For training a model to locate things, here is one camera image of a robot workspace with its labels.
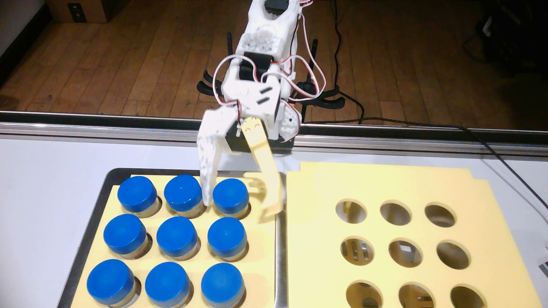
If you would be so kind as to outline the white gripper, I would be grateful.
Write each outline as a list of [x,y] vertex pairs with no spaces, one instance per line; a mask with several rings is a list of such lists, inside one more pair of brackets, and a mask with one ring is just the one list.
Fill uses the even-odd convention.
[[256,72],[253,77],[250,64],[231,64],[222,84],[228,106],[203,115],[196,145],[205,206],[213,204],[222,154],[251,152],[260,171],[246,172],[243,178],[263,189],[264,216],[283,211],[283,182],[272,151],[286,153],[286,101],[281,98],[278,74],[265,75],[264,83],[259,82],[260,76]]

